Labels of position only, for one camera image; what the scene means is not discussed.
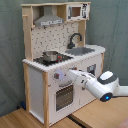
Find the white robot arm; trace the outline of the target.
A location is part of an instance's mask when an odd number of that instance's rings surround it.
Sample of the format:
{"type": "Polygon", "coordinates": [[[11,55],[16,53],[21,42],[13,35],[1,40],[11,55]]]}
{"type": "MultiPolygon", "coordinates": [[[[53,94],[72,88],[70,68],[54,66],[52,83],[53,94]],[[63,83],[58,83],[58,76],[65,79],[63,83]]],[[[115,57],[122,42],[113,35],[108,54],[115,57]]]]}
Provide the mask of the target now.
{"type": "Polygon", "coordinates": [[[68,76],[75,85],[87,89],[102,102],[115,97],[128,97],[128,86],[120,86],[119,78],[111,71],[106,71],[96,78],[88,72],[69,70],[68,76]]]}

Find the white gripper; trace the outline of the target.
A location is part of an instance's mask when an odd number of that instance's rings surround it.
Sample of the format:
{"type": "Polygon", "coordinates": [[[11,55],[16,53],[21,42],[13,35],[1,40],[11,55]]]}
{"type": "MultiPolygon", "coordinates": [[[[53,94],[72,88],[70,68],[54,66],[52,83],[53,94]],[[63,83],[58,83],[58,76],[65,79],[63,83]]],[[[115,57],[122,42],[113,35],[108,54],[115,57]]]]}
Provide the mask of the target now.
{"type": "Polygon", "coordinates": [[[94,84],[96,83],[96,77],[88,72],[69,70],[68,76],[75,85],[84,88],[89,88],[90,86],[94,86],[94,84]]]}

